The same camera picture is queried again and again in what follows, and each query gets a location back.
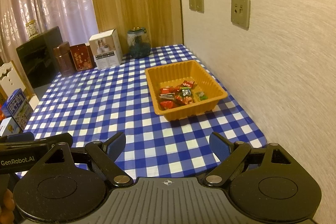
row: white box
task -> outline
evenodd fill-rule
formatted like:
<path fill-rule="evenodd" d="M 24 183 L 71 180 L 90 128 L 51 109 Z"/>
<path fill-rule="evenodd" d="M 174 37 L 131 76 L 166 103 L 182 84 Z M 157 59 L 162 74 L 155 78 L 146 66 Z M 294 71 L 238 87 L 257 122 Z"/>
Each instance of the white box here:
<path fill-rule="evenodd" d="M 0 135 L 8 136 L 21 133 L 21 128 L 12 117 L 2 120 L 0 124 Z"/>
<path fill-rule="evenodd" d="M 116 29 L 94 34 L 89 44 L 98 69 L 121 65 L 123 53 Z"/>

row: electrical outlet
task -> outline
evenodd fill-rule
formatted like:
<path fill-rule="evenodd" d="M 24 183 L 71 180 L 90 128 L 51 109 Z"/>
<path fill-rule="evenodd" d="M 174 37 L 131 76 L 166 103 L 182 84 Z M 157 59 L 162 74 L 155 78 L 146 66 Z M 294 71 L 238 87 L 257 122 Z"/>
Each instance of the electrical outlet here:
<path fill-rule="evenodd" d="M 189 9 L 192 11 L 196 11 L 196 2 L 195 0 L 189 0 Z"/>
<path fill-rule="evenodd" d="M 231 0 L 231 22 L 248 28 L 250 25 L 250 0 Z"/>
<path fill-rule="evenodd" d="M 204 0 L 195 0 L 196 11 L 199 13 L 204 13 Z"/>

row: yellow plastic basket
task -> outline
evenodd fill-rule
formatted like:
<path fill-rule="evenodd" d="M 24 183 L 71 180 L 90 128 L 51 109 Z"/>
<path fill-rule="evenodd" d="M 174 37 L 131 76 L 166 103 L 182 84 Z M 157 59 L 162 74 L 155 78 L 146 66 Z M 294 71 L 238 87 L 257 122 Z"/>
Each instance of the yellow plastic basket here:
<path fill-rule="evenodd" d="M 227 92 L 195 60 L 148 68 L 145 70 L 145 74 L 154 111 L 157 115 L 163 115 L 168 121 L 183 119 L 212 110 L 219 100 L 227 97 Z M 193 94 L 202 90 L 208 99 L 200 101 L 199 98 L 194 96 L 194 104 L 163 110 L 160 106 L 162 101 L 159 97 L 160 88 L 177 86 L 182 84 L 184 80 L 195 81 Z"/>

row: table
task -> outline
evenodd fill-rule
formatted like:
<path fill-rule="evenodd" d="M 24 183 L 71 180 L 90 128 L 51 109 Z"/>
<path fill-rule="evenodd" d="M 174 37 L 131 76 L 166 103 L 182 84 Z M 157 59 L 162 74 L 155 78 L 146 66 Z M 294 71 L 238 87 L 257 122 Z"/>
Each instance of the table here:
<path fill-rule="evenodd" d="M 213 131 L 232 142 L 265 146 L 263 133 L 230 94 L 203 115 L 168 122 L 154 113 L 145 69 L 191 59 L 197 60 L 184 45 L 165 46 L 153 48 L 143 59 L 125 56 L 125 63 L 114 68 L 58 75 L 25 132 L 35 138 L 68 132 L 73 147 L 82 147 L 123 131 L 126 147 L 116 163 L 133 179 L 188 176 L 217 166 L 209 146 Z"/>

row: human hand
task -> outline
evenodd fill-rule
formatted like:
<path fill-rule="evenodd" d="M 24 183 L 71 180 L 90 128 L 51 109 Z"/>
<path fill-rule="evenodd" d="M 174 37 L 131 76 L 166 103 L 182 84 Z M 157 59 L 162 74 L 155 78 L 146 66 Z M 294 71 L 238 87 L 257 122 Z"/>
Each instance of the human hand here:
<path fill-rule="evenodd" d="M 14 221 L 14 208 L 15 203 L 13 199 L 13 194 L 7 189 L 3 196 L 3 206 L 0 209 L 0 223 L 1 224 L 12 224 Z"/>

